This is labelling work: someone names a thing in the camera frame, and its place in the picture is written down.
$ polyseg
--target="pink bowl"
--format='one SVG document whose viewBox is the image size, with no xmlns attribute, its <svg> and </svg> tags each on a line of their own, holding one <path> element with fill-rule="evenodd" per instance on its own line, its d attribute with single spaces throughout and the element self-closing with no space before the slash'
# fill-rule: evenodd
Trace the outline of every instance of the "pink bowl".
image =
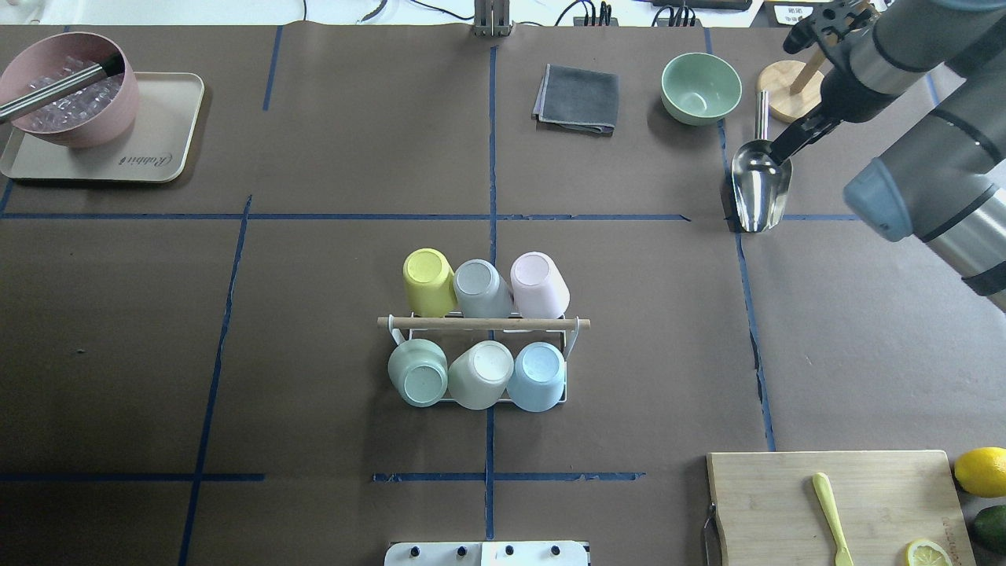
<svg viewBox="0 0 1006 566">
<path fill-rule="evenodd" d="M 54 75 L 62 68 L 66 55 L 101 61 L 116 51 L 122 53 L 119 45 L 96 33 L 72 31 L 46 37 L 21 51 L 7 65 L 0 75 L 0 102 L 6 103 L 26 95 L 28 82 L 39 76 Z M 32 130 L 28 116 L 18 118 L 12 124 L 39 139 L 66 147 L 92 147 L 116 138 L 133 124 L 140 106 L 140 87 L 137 85 L 136 75 L 126 54 L 122 54 L 126 63 L 123 85 L 109 106 L 91 120 L 52 132 Z"/>
</svg>

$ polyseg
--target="beige tray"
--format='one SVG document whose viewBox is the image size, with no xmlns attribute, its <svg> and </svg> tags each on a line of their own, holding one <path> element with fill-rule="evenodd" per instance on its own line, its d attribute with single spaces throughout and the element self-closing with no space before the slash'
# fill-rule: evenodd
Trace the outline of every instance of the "beige tray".
<svg viewBox="0 0 1006 566">
<path fill-rule="evenodd" d="M 185 168 L 205 85 L 191 72 L 137 72 L 133 128 L 107 144 L 69 149 L 14 129 L 0 172 L 13 179 L 167 182 Z"/>
</svg>

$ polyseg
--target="light blue cup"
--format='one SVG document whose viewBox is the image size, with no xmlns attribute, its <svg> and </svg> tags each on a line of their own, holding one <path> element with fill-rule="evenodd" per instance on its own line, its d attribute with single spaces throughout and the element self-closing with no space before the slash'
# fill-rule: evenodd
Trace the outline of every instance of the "light blue cup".
<svg viewBox="0 0 1006 566">
<path fill-rule="evenodd" d="M 454 294 L 465 319 L 508 319 L 513 296 L 493 263 L 468 259 L 454 273 Z"/>
<path fill-rule="evenodd" d="M 565 390 L 565 359 L 547 343 L 524 347 L 514 362 L 507 393 L 514 405 L 540 413 L 555 406 Z"/>
</svg>

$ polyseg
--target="cup rack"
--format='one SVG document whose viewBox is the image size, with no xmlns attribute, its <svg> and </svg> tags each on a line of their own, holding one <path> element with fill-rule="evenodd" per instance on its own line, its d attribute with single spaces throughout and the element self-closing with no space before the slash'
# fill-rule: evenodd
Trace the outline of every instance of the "cup rack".
<svg viewBox="0 0 1006 566">
<path fill-rule="evenodd" d="M 377 326 L 387 329 L 394 341 L 395 346 L 401 346 L 405 341 L 418 338 L 416 333 L 427 331 L 500 331 L 505 334 L 516 333 L 555 333 L 559 335 L 559 344 L 562 347 L 562 358 L 569 362 L 569 355 L 576 345 L 576 338 L 579 332 L 591 328 L 590 319 L 521 319 L 519 315 L 513 314 L 509 319 L 465 319 L 461 313 L 449 313 L 443 318 L 431 319 L 415 317 L 411 314 L 408 317 L 387 317 L 377 318 Z M 407 331 L 407 338 L 402 331 Z M 562 385 L 562 397 L 558 404 L 566 402 L 569 393 L 568 372 L 566 373 L 566 383 Z M 439 403 L 457 403 L 451 397 L 445 397 Z M 508 397 L 500 398 L 498 403 L 513 403 Z"/>
</svg>

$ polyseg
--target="gray cloth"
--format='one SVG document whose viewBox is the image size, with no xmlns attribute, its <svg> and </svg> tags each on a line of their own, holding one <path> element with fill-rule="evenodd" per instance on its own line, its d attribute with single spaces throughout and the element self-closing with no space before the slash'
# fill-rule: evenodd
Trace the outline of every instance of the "gray cloth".
<svg viewBox="0 0 1006 566">
<path fill-rule="evenodd" d="M 571 130 L 611 134 L 619 117 L 619 76 L 548 64 L 534 117 Z"/>
</svg>

